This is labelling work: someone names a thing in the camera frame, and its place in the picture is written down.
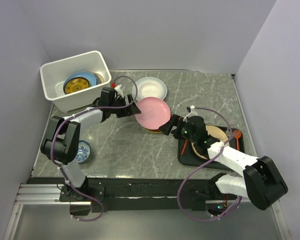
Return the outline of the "pink plate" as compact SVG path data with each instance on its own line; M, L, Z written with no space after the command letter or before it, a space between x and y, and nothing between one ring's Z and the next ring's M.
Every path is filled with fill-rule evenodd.
M160 98L145 97L136 106L141 111L135 115L136 121L146 129L158 130L171 119L169 106Z

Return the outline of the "grey deer plate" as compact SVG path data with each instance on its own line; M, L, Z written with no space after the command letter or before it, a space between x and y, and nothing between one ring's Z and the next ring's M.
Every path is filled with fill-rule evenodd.
M102 83L102 77L97 72L91 72L91 74L95 77L96 85L99 85Z

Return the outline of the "blue plastic plate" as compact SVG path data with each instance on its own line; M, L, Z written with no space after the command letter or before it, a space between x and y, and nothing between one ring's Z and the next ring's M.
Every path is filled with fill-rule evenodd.
M96 79L95 77L91 74L91 72L89 71L80 71L80 72L76 72L74 74L72 74L71 76L69 76L67 80L72 79L72 78L76 78L76 77L82 77L87 79L90 82L90 87L94 87L96 86Z

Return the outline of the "yellow patterned plate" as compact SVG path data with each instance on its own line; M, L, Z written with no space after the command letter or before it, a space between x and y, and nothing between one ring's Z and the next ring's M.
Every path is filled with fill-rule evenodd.
M65 81L63 92L67 94L75 93L91 86L90 82L84 77L75 77Z

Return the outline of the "beige floral plate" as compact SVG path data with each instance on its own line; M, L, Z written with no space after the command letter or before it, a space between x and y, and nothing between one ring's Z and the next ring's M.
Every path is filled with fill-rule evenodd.
M108 81L105 75L101 71L97 71L95 73L98 73L101 76L101 81L102 81L101 84L106 83Z

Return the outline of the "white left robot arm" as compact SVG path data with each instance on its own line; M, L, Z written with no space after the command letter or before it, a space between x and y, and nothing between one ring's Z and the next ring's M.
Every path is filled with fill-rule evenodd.
M101 95L86 109L70 116L50 118L40 152L60 169L65 184L72 187L71 195L76 200L83 201L90 193L88 178L75 159L81 132L103 123L111 115L124 118L140 113L131 94L125 97L118 88L104 87Z

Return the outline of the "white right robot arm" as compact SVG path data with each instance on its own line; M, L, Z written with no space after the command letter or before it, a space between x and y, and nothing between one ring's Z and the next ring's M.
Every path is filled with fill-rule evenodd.
M270 157L251 156L230 147L226 142L229 137L217 127L206 125L201 116L183 118L174 114L159 130L189 141L195 153L238 174L235 177L222 172L209 180L207 194L214 199L231 194L248 198L255 207L266 210L288 193L288 186Z

